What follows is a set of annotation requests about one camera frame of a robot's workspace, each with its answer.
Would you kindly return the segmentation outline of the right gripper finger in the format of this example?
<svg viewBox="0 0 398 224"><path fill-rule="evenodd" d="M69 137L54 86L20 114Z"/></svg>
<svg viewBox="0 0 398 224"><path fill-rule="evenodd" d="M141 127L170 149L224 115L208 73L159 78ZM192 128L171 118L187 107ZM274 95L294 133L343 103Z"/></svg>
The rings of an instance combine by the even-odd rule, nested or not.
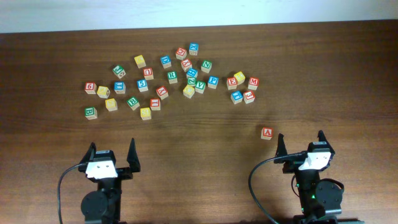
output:
<svg viewBox="0 0 398 224"><path fill-rule="evenodd" d="M317 146L319 148L331 148L330 143L327 141L326 136L322 130L319 130L318 132Z"/></svg>
<svg viewBox="0 0 398 224"><path fill-rule="evenodd" d="M277 149L275 152L275 156L282 157L286 155L287 155L287 150L285 147L284 135L282 133L279 133L277 138Z"/></svg>

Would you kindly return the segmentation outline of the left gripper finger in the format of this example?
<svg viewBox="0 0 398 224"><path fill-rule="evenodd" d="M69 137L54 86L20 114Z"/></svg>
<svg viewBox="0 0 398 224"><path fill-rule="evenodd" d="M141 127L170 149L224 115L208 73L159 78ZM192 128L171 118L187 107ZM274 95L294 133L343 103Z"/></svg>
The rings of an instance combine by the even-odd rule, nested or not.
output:
<svg viewBox="0 0 398 224"><path fill-rule="evenodd" d="M86 152L86 154L83 156L83 158L80 161L80 164L87 164L89 161L91 161L96 153L96 144L92 142Z"/></svg>
<svg viewBox="0 0 398 224"><path fill-rule="evenodd" d="M139 158L137 156L136 143L135 143L134 138L131 139L126 160L129 164L131 172L140 172L141 171L141 164L140 164Z"/></svg>

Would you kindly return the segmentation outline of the yellow S block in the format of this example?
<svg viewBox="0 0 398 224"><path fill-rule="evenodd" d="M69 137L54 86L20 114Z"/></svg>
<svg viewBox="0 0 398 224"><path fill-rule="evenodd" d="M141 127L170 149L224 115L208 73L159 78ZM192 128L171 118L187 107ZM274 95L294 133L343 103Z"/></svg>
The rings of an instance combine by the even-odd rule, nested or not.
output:
<svg viewBox="0 0 398 224"><path fill-rule="evenodd" d="M152 119L152 111L150 108L141 108L140 109L140 116L142 120L149 120Z"/></svg>
<svg viewBox="0 0 398 224"><path fill-rule="evenodd" d="M114 98L105 100L105 107L108 111L116 111L118 109L117 101Z"/></svg>

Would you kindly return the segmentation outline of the green R block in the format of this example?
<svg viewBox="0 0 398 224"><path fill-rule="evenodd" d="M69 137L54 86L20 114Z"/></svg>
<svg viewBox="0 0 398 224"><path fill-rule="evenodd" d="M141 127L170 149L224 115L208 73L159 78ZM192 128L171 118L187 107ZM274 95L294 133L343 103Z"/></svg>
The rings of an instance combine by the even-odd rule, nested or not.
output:
<svg viewBox="0 0 398 224"><path fill-rule="evenodd" d="M175 71L167 73L167 79L170 84L174 84L178 82L177 73Z"/></svg>

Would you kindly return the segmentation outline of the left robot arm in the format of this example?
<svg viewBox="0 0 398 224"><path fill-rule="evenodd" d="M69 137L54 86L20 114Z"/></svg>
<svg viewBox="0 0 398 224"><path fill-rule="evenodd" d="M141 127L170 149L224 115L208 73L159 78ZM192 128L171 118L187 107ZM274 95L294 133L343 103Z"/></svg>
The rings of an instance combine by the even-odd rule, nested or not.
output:
<svg viewBox="0 0 398 224"><path fill-rule="evenodd" d="M135 140L131 139L127 154L127 167L117 168L112 150L99 151L91 143L80 161L79 172L97 185L97 189L86 194L81 201L81 212L86 224L121 223L122 181L133 179L141 171Z"/></svg>

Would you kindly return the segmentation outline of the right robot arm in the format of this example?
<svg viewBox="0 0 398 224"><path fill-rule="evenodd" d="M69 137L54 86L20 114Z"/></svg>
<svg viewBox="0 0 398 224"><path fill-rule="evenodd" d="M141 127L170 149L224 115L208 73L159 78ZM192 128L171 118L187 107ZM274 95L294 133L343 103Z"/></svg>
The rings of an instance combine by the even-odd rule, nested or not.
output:
<svg viewBox="0 0 398 224"><path fill-rule="evenodd" d="M335 151L323 131L318 140L310 142L306 151L288 154L284 135L278 135L276 164L283 164L282 172L293 174L298 184L302 214L293 217L294 223L337 223L342 213L344 185L333 179L321 179L320 172L330 166Z"/></svg>

